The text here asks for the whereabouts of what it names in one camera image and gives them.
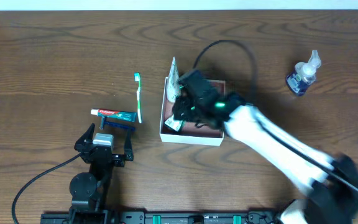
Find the box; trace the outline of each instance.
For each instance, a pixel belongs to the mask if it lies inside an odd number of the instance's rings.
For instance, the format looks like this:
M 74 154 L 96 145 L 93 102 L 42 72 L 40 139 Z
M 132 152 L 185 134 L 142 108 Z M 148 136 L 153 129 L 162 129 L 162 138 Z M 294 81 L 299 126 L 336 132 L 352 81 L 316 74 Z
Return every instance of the box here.
M 225 81 L 209 80 L 218 91 L 222 94 L 226 91 Z M 213 130 L 208 126 L 196 128 L 195 123 L 186 122 L 182 130 L 178 133 L 167 128 L 164 125 L 165 120 L 172 116 L 173 103 L 167 100 L 167 83 L 168 77 L 165 78 L 164 94 L 162 98 L 162 109 L 160 118 L 160 137 L 163 142 L 185 143 L 185 144 L 202 144 L 209 146 L 220 146 L 224 133 L 221 130 Z

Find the toothpaste tube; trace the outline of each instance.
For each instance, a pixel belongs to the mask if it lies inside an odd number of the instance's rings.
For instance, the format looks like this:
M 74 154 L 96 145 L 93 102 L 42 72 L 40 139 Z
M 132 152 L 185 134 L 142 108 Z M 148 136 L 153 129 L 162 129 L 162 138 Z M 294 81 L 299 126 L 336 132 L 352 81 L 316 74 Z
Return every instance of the toothpaste tube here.
M 92 109 L 91 114 L 96 116 L 121 119 L 124 121 L 131 121 L 131 122 L 135 122 L 136 120 L 135 112 L 113 111 L 113 110 L 106 110 L 106 109 Z

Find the green light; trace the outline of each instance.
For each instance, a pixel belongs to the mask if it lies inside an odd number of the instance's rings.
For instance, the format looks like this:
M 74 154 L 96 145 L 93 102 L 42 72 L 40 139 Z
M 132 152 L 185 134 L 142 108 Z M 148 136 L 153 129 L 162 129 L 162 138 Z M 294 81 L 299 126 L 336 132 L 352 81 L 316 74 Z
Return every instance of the green light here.
M 225 105 L 226 105 L 226 104 L 220 103 L 220 102 L 215 103 L 215 107 L 217 107 L 217 108 L 222 108 L 222 107 L 224 107 Z

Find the clear plastic cap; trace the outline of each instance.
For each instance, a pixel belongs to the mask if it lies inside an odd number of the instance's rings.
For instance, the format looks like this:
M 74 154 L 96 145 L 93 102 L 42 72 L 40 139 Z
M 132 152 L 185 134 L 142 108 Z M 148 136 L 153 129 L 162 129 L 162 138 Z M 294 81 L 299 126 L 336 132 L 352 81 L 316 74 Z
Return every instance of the clear plastic cap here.
M 320 66 L 321 60 L 318 57 L 317 50 L 312 50 L 309 62 L 302 66 L 303 74 L 307 77 L 313 76 L 316 73 L 317 68 Z

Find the white background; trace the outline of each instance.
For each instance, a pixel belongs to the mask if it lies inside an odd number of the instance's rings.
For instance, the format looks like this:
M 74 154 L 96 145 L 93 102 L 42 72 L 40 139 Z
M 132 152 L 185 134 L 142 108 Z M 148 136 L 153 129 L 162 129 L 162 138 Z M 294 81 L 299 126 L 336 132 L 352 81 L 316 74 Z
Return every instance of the white background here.
M 358 9 L 358 0 L 0 0 L 0 10 Z

